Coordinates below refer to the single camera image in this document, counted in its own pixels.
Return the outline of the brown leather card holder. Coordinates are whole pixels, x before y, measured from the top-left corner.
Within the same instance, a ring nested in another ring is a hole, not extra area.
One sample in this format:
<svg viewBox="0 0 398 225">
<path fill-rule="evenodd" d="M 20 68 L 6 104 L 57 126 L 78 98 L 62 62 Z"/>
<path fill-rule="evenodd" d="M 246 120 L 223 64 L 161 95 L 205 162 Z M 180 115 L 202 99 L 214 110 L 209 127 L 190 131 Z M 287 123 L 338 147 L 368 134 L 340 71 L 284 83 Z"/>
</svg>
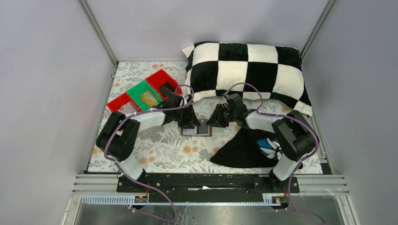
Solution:
<svg viewBox="0 0 398 225">
<path fill-rule="evenodd" d="M 192 128 L 184 128 L 181 135 L 196 136 L 196 137 L 210 137 L 212 136 L 212 127 L 207 125 L 208 119 L 199 119 L 200 126 L 193 126 Z"/>
</svg>

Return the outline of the black shirt blue white print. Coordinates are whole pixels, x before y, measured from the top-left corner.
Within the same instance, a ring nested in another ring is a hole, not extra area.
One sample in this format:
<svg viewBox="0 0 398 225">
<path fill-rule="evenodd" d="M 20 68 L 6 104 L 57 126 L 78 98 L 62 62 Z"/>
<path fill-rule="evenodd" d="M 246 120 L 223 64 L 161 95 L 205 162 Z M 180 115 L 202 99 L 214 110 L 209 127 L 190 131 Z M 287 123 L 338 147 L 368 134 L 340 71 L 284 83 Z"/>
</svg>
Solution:
<svg viewBox="0 0 398 225">
<path fill-rule="evenodd" d="M 275 134 L 242 128 L 222 146 L 210 162 L 231 168 L 271 168 L 289 148 L 283 148 Z"/>
</svg>

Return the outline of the green plastic bin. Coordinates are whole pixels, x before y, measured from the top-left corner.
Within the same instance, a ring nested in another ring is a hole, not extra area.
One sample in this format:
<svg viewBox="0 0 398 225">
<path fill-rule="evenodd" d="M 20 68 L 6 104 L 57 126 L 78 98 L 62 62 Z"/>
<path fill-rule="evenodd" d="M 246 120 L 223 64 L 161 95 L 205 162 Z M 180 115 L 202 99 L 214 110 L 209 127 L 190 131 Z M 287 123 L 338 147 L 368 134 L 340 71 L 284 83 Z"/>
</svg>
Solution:
<svg viewBox="0 0 398 225">
<path fill-rule="evenodd" d="M 141 95 L 146 91 L 157 100 L 157 103 L 163 101 L 161 95 L 147 81 L 143 80 L 126 91 L 138 112 L 150 109 L 150 106 L 141 100 Z"/>
</svg>

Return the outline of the red bin with cards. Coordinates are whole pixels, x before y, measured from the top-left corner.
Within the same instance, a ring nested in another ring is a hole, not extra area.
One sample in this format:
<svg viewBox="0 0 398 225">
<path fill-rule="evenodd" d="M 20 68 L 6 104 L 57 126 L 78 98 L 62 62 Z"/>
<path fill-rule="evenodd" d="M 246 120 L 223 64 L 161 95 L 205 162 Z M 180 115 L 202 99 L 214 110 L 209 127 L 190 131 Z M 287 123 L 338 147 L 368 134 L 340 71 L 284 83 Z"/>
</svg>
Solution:
<svg viewBox="0 0 398 225">
<path fill-rule="evenodd" d="M 128 103 L 130 103 L 137 112 L 142 111 L 142 109 L 138 106 L 138 104 L 134 101 L 134 99 L 127 92 L 124 92 L 123 94 L 119 95 L 115 99 L 111 100 L 110 102 L 108 102 L 106 104 L 106 106 L 108 107 L 108 109 L 111 112 L 115 112 L 115 111 L 118 111 L 119 109 L 121 109 L 124 105 L 126 105 Z"/>
</svg>

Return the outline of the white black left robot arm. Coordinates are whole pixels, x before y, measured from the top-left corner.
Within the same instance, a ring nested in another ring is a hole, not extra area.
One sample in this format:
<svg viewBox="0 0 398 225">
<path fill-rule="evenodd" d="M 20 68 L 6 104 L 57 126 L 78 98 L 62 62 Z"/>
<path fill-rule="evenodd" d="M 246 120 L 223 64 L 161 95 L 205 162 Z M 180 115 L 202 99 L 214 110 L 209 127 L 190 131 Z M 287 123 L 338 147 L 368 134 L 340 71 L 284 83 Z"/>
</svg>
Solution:
<svg viewBox="0 0 398 225">
<path fill-rule="evenodd" d="M 113 161 L 119 171 L 129 178 L 128 187 L 139 193 L 144 190 L 146 181 L 141 177 L 144 169 L 133 155 L 137 135 L 174 121 L 181 129 L 200 126 L 193 106 L 186 103 L 181 95 L 170 93 L 166 100 L 149 110 L 133 114 L 119 111 L 111 113 L 95 145 L 104 152 L 106 159 Z"/>
</svg>

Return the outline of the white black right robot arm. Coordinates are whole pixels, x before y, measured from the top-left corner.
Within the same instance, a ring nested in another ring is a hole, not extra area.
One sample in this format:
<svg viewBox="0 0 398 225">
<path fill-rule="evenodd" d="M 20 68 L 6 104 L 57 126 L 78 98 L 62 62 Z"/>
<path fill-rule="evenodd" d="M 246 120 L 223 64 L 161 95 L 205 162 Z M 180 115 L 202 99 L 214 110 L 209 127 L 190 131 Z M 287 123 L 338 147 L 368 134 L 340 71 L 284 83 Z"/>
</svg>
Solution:
<svg viewBox="0 0 398 225">
<path fill-rule="evenodd" d="M 319 147 L 319 139 L 302 113 L 293 110 L 288 114 L 262 113 L 248 109 L 238 94 L 226 97 L 225 104 L 218 104 L 207 121 L 212 127 L 228 127 L 231 122 L 241 128 L 262 130 L 276 136 L 275 154 L 280 155 L 269 187 L 275 193 L 283 192 L 287 179 L 298 169 L 303 159 Z"/>
</svg>

